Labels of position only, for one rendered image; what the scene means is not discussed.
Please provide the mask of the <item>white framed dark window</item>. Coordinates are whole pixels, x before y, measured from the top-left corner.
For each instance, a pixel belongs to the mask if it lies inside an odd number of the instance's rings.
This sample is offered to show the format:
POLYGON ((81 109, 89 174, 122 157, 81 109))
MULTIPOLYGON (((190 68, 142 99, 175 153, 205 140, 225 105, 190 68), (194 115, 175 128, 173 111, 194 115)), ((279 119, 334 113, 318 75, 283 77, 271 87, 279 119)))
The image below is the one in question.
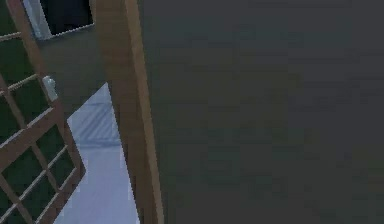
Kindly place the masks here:
POLYGON ((94 23, 92 0, 21 1, 38 40, 48 40, 94 23))

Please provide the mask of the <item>brown glass-paned room door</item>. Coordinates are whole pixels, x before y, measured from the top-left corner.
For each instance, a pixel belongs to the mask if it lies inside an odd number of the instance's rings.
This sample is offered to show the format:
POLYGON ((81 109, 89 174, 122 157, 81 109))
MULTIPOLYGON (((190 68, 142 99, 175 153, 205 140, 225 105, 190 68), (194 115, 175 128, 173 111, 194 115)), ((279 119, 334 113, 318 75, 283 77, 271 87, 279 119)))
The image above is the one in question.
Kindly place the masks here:
POLYGON ((21 0, 0 0, 0 224, 53 224, 85 174, 21 0))

